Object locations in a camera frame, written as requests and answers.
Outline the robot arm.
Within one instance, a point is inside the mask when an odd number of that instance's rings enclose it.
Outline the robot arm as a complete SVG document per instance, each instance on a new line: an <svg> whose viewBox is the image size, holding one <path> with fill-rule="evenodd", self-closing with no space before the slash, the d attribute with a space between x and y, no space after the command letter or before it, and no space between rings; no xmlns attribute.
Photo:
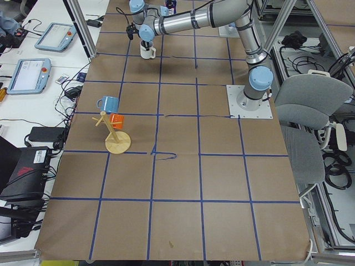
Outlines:
<svg viewBox="0 0 355 266"><path fill-rule="evenodd" d="M126 33L129 39L137 34L146 49L159 35L234 23L246 53L248 70L266 65L268 52L257 35L252 16L253 1L208 1L190 11L175 14L170 14L166 6L145 1L130 1L129 8L133 21L128 23Z"/></svg>

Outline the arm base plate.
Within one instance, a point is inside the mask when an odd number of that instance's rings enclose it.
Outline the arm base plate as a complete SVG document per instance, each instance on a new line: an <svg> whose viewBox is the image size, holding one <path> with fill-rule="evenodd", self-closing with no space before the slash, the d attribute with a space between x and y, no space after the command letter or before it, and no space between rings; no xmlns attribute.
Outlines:
<svg viewBox="0 0 355 266"><path fill-rule="evenodd" d="M234 24L218 27L219 36L223 38L239 38L239 33Z"/></svg>
<svg viewBox="0 0 355 266"><path fill-rule="evenodd" d="M227 85L227 99L231 118L273 119L267 92L258 100L251 100L244 94L244 85Z"/></svg>

